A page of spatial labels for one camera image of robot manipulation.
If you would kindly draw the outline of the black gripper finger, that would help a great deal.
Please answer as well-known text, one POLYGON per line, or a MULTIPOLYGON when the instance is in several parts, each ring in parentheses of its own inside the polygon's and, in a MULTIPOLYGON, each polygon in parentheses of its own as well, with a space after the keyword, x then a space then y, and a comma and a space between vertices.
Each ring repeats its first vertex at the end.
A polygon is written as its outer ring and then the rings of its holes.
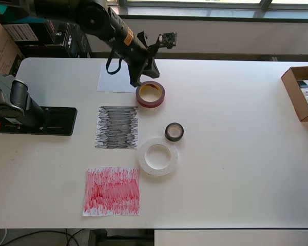
POLYGON ((140 82, 140 77, 144 70, 144 63, 142 64, 133 64, 129 66, 129 77, 130 84, 133 87, 140 87, 142 83, 140 82))
POLYGON ((147 65, 144 68, 144 75, 150 78, 159 78, 160 72, 157 68, 156 62, 154 58, 150 58, 147 61, 147 65))

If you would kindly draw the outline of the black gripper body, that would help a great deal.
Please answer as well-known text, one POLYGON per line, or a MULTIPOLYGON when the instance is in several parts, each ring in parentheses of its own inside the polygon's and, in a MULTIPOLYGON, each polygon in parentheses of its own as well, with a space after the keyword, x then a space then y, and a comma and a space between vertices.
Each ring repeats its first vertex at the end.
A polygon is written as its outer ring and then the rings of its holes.
POLYGON ((133 31, 128 31, 128 65, 140 65, 145 62, 149 55, 147 45, 147 34, 142 31, 135 34, 133 31))

